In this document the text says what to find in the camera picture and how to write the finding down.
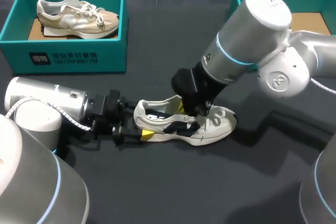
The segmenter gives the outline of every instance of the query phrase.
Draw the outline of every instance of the sneaker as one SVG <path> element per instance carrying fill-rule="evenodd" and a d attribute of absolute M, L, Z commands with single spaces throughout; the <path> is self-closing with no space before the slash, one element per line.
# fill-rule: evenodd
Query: sneaker
<path fill-rule="evenodd" d="M 191 145 L 214 143 L 229 135 L 236 127 L 234 112 L 212 106 L 208 116 L 188 116 L 181 113 L 181 97 L 164 101 L 139 101 L 134 109 L 134 122 L 154 135 L 147 142 L 184 140 Z"/>
<path fill-rule="evenodd" d="M 100 39 L 117 34 L 119 16 L 85 1 L 37 2 L 37 17 L 43 35 L 50 37 L 76 36 Z"/>

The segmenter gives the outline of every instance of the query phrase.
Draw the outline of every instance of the white shoelace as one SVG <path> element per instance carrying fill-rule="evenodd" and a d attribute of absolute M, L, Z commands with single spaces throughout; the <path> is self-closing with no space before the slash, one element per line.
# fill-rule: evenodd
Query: white shoelace
<path fill-rule="evenodd" d="M 203 118 L 205 119 L 205 125 L 204 125 L 204 132 L 203 132 L 203 136 L 201 138 L 201 141 L 203 140 L 207 130 L 210 127 L 210 121 L 213 122 L 214 125 L 218 124 L 218 126 L 221 124 L 221 119 L 225 117 L 225 110 L 222 109 L 221 107 L 212 107 L 210 109 L 209 115 L 205 116 Z"/>
<path fill-rule="evenodd" d="M 89 2 L 81 1 L 83 7 L 78 9 L 77 14 L 83 13 L 88 14 L 90 18 L 96 17 L 97 18 L 97 25 L 99 27 L 104 26 L 104 18 L 101 14 L 99 14 L 100 10 L 105 10 L 104 8 L 97 8 L 95 5 L 91 5 Z"/>

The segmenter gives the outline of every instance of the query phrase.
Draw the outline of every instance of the black table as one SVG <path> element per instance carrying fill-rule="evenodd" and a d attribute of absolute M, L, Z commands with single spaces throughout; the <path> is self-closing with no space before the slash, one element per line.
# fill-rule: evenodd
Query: black table
<path fill-rule="evenodd" d="M 130 100 L 166 99 L 173 95 L 175 71 L 200 60 L 225 15 L 217 5 L 131 9 L 126 74 L 29 78 L 92 97 L 118 89 Z M 2 55 L 0 66 L 3 101 L 12 74 Z M 335 81 L 320 81 L 336 89 Z M 299 180 L 334 134 L 336 97 L 309 84 L 298 96 L 275 101 L 261 93 L 251 73 L 216 103 L 236 112 L 238 127 L 209 146 L 171 141 L 116 147 L 104 137 L 99 151 L 86 151 L 72 139 L 65 161 L 88 186 L 88 223 L 303 223 Z"/>

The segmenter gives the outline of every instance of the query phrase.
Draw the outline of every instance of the cable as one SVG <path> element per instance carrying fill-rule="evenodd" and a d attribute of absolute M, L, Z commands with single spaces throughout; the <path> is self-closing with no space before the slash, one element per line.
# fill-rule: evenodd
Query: cable
<path fill-rule="evenodd" d="M 335 90 L 333 90 L 333 89 L 329 89 L 328 87 L 326 87 L 326 86 L 322 85 L 321 83 L 319 83 L 317 80 L 311 78 L 310 81 L 311 81 L 312 83 L 314 83 L 316 86 L 318 86 L 319 88 L 324 89 L 324 90 L 326 90 L 326 91 L 328 91 L 328 92 L 330 92 L 330 93 L 332 93 L 332 94 L 336 94 L 336 91 L 335 91 Z"/>
<path fill-rule="evenodd" d="M 87 127 L 87 126 L 84 126 L 78 122 L 76 122 L 71 116 L 69 116 L 61 107 L 57 106 L 56 104 L 54 104 L 53 102 L 51 101 L 42 101 L 40 99 L 36 99 L 36 98 L 33 98 L 33 97 L 25 97 L 21 100 L 19 100 L 18 102 L 16 102 L 12 107 L 11 109 L 7 112 L 6 114 L 6 117 L 7 118 L 10 118 L 13 113 L 17 110 L 18 107 L 20 107 L 23 103 L 27 102 L 27 101 L 31 101 L 31 100 L 37 100 L 37 101 L 40 101 L 40 102 L 44 102 L 44 103 L 47 103 L 49 104 L 51 107 L 53 107 L 55 110 L 57 110 L 59 113 L 61 113 L 62 116 L 64 116 L 70 123 L 72 123 L 74 126 L 80 128 L 81 130 L 83 131 L 91 131 L 91 127 Z"/>

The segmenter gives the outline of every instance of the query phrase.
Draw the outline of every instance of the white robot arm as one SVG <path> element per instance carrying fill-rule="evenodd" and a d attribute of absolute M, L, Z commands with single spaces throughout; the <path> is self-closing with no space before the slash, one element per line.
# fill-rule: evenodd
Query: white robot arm
<path fill-rule="evenodd" d="M 252 67 L 261 89 L 287 98 L 312 77 L 334 77 L 336 38 L 290 30 L 291 12 L 282 0 L 244 0 L 192 69 L 179 69 L 172 88 L 189 115 L 207 115 L 214 99 Z"/>
<path fill-rule="evenodd" d="M 334 78 L 336 38 L 297 31 L 286 44 L 287 47 L 269 61 L 258 64 L 259 83 L 268 95 L 291 97 L 304 90 L 312 77 Z"/>

